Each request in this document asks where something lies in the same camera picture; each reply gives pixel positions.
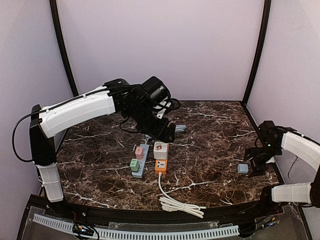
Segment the pink plug adapter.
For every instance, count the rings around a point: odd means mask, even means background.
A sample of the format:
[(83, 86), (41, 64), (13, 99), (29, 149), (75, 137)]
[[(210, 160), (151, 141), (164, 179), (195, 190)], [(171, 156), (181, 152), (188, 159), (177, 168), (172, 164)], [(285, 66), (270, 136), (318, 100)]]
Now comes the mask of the pink plug adapter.
[(138, 146), (135, 149), (135, 158), (140, 161), (144, 158), (144, 149), (142, 146)]

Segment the white cube socket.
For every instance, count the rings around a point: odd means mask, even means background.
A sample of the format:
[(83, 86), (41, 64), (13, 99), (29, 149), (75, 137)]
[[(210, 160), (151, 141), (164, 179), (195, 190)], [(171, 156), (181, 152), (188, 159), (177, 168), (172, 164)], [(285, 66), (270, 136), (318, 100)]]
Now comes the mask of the white cube socket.
[(156, 141), (153, 146), (153, 157), (156, 160), (166, 160), (169, 153), (169, 144)]

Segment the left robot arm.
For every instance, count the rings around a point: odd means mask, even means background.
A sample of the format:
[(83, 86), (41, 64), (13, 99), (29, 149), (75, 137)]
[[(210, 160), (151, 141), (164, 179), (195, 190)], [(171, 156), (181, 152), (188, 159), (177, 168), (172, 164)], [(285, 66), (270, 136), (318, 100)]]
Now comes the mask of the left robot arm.
[(136, 122), (138, 133), (172, 143), (176, 126), (163, 115), (158, 115), (159, 112), (173, 111), (172, 102), (169, 89), (159, 78), (152, 76), (142, 84), (129, 84), (118, 78), (55, 105), (35, 105), (29, 127), (31, 156), (48, 201), (64, 200), (54, 143), (58, 133), (100, 116), (120, 113), (125, 119)]

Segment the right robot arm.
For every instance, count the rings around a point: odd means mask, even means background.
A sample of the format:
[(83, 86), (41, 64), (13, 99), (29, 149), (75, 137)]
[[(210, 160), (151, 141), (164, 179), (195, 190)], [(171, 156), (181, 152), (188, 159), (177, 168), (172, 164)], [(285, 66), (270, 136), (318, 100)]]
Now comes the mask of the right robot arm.
[(295, 156), (291, 166), (298, 160), (307, 163), (316, 171), (311, 182), (278, 184), (262, 189), (257, 208), (267, 212), (277, 204), (301, 204), (308, 207), (320, 207), (320, 144), (291, 127), (275, 125), (271, 120), (265, 120), (258, 126), (262, 137), (262, 146), (247, 148), (244, 160), (250, 162), (250, 177), (266, 174), (267, 164), (274, 161), (275, 156), (281, 156), (283, 151)]

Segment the orange power strip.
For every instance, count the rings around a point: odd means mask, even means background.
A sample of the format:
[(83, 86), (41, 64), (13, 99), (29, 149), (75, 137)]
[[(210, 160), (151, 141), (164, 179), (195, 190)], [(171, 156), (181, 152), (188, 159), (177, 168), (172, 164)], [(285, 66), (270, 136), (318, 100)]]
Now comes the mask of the orange power strip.
[(155, 161), (155, 173), (166, 175), (167, 174), (167, 168), (168, 168), (168, 160), (167, 159), (157, 159)]

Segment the blue power strip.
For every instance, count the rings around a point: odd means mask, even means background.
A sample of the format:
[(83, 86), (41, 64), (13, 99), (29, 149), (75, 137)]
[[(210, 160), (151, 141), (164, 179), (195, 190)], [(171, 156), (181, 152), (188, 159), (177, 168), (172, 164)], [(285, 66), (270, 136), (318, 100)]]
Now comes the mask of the blue power strip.
[(140, 144), (139, 147), (143, 147), (143, 159), (139, 160), (139, 171), (138, 172), (131, 172), (134, 178), (141, 179), (144, 175), (145, 165), (149, 154), (149, 145), (148, 144)]

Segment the light blue plug adapter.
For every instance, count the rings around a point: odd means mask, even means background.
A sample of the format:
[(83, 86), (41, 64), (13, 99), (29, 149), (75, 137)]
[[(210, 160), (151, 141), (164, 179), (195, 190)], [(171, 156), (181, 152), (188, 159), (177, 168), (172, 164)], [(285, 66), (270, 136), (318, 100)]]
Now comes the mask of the light blue plug adapter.
[(245, 163), (239, 163), (237, 165), (237, 172), (239, 174), (244, 174), (244, 175), (247, 175), (249, 173), (249, 166), (248, 164), (245, 164)]

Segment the green plug adapter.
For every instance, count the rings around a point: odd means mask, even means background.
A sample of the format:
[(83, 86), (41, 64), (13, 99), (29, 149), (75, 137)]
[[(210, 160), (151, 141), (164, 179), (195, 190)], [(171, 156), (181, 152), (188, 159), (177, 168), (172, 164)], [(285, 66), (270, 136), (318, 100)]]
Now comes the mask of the green plug adapter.
[(140, 169), (140, 161), (136, 158), (132, 158), (129, 166), (130, 166), (131, 171), (136, 173)]

